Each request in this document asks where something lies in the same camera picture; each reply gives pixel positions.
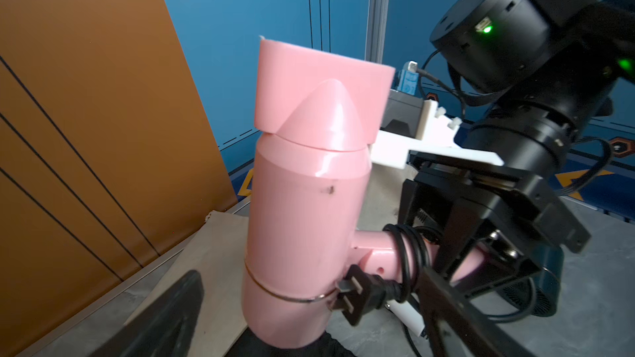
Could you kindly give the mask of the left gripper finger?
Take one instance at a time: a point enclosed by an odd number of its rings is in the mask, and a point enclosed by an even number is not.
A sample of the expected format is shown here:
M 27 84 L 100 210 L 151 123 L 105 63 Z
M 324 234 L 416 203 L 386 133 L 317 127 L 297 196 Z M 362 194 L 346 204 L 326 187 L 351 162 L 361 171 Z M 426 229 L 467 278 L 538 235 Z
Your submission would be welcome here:
M 201 275 L 190 270 L 92 355 L 188 355 L 203 298 Z

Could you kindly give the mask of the pink hair dryer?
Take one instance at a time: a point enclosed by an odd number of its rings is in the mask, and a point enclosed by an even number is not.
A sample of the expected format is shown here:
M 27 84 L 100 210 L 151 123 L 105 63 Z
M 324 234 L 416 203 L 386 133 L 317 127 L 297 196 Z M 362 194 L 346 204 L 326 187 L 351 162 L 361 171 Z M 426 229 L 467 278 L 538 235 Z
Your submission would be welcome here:
M 404 235 L 355 236 L 394 69 L 262 40 L 256 145 L 242 288 L 248 327 L 268 345 L 304 347 L 325 331 L 337 282 L 376 257 L 375 272 L 410 286 Z

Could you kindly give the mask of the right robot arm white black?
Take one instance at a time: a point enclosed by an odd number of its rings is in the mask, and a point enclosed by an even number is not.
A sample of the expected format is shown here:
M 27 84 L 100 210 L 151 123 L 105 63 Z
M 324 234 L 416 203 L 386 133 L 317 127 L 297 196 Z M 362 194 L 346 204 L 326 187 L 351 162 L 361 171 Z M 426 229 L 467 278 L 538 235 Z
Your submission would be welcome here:
M 464 150 L 503 163 L 417 154 L 397 226 L 399 256 L 413 249 L 407 291 L 418 295 L 433 355 L 525 356 L 501 325 L 533 311 L 548 254 L 579 253 L 590 240 L 562 197 L 610 163 L 611 145 L 572 184 L 555 190 L 548 180 L 590 120 L 611 114 L 615 82 L 634 78 L 634 0 L 459 0 L 431 41 L 452 92 L 468 82 L 476 94 L 462 101 L 488 107 Z

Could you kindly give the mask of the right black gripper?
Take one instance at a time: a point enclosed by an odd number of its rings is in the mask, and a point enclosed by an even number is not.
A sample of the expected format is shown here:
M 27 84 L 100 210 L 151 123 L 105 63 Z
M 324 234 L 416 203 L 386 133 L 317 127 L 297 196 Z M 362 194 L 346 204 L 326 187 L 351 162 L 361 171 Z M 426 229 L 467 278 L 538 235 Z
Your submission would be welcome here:
M 433 355 L 531 356 L 463 295 L 536 274 L 544 247 L 578 254 L 590 233 L 535 173 L 429 153 L 413 161 L 418 173 L 403 184 L 399 220 L 412 224 L 425 213 L 441 234 L 433 269 L 418 277 Z

